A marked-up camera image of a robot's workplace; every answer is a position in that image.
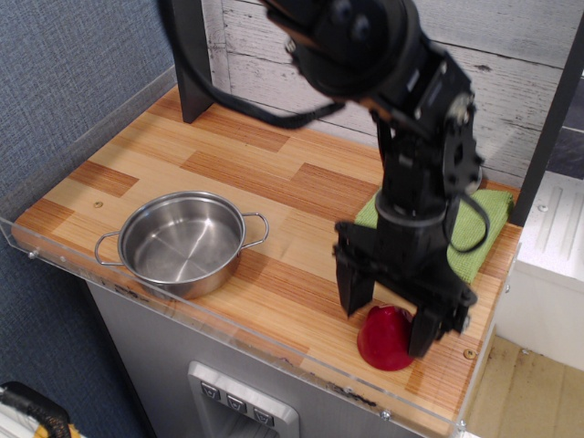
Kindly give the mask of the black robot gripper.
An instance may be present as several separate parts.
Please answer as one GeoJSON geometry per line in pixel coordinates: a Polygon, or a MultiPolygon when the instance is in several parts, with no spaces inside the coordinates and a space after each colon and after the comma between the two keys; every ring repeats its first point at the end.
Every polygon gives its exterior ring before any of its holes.
{"type": "Polygon", "coordinates": [[[440,205],[426,216],[398,214],[374,197],[376,224],[335,223],[333,254],[339,302],[347,317],[372,301],[379,283],[417,307],[408,354],[422,358],[450,331],[464,332],[477,295],[447,259],[460,201],[440,205]]]}

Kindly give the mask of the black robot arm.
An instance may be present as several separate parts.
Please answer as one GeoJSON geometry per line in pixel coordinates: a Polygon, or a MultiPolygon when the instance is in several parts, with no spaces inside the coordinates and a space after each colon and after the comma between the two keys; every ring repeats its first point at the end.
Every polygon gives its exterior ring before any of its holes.
{"type": "Polygon", "coordinates": [[[423,33],[411,1],[268,1],[266,11],[307,82],[376,123],[378,219],[336,224],[339,299],[352,314],[382,284],[414,304],[408,353],[420,358],[465,329],[477,300],[447,260],[459,206],[482,178],[470,78],[423,33]]]}

